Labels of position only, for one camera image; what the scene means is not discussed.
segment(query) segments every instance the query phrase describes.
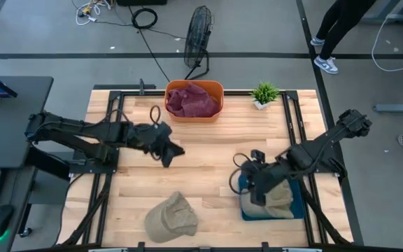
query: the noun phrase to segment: orange basket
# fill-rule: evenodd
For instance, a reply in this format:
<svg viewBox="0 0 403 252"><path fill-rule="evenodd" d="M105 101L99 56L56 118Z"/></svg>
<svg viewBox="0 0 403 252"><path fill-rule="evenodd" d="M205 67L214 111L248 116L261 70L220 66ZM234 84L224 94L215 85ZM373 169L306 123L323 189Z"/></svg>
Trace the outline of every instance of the orange basket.
<svg viewBox="0 0 403 252"><path fill-rule="evenodd" d="M219 112L209 118L183 118L178 117L167 110L167 93L169 90L176 88L184 88L189 83L193 83L205 91L208 92L209 96L213 98L219 104ZM212 123L215 122L223 109L223 86L218 81L214 80L173 80L166 86L166 92L164 93L164 107L172 120L181 123Z"/></svg>

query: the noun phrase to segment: white pot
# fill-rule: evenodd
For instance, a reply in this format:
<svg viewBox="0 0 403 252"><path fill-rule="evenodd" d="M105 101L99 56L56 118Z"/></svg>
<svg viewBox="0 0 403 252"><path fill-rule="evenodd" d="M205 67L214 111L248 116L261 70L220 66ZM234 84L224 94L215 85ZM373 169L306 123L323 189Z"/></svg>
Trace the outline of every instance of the white pot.
<svg viewBox="0 0 403 252"><path fill-rule="evenodd" d="M265 109L269 105L269 103L261 104L258 101L254 101L254 104L255 104L256 108L259 110Z"/></svg>

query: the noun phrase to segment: maroon towel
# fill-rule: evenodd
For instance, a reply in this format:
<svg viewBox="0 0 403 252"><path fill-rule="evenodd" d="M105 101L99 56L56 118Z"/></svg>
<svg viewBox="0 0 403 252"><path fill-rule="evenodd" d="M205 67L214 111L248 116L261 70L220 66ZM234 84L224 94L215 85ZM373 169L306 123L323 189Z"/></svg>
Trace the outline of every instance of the maroon towel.
<svg viewBox="0 0 403 252"><path fill-rule="evenodd" d="M178 117L206 118L219 112L218 103L203 88L189 83L187 87L169 90L167 110Z"/></svg>

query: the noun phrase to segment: blue towel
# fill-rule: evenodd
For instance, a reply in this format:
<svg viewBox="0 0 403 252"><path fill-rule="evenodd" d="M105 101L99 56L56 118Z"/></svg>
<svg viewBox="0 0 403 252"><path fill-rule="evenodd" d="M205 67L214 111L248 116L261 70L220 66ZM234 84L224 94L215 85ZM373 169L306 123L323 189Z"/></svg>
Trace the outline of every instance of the blue towel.
<svg viewBox="0 0 403 252"><path fill-rule="evenodd" d="M292 205L290 206L290 210L294 216L295 219L302 219L304 218L304 203L302 201L302 196L301 196L301 189L299 188L299 182L296 180L288 180L288 183L290 184L290 189L292 190L293 194L293 202ZM246 189L247 182L246 182L246 177L245 176L240 176L239 177L239 191ZM266 221L266 220L283 220L284 218L253 218L250 216L247 216L241 209L242 213L242 219L244 221Z"/></svg>

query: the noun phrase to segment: white sneaker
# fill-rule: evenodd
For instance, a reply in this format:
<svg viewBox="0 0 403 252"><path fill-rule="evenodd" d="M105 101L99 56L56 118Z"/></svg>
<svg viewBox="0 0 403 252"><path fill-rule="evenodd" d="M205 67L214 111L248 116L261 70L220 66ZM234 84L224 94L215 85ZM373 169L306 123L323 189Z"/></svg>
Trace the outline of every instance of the white sneaker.
<svg viewBox="0 0 403 252"><path fill-rule="evenodd" d="M334 57L330 57L327 60L323 60L320 58L320 56L317 56L317 58L315 58L313 62L315 63L315 65L317 65L319 68L321 68L328 74L338 74L339 69L335 66L334 60L335 60Z"/></svg>
<svg viewBox="0 0 403 252"><path fill-rule="evenodd" d="M313 37L311 40L311 45L313 46L323 46L325 44L324 39L319 39L317 37Z"/></svg>

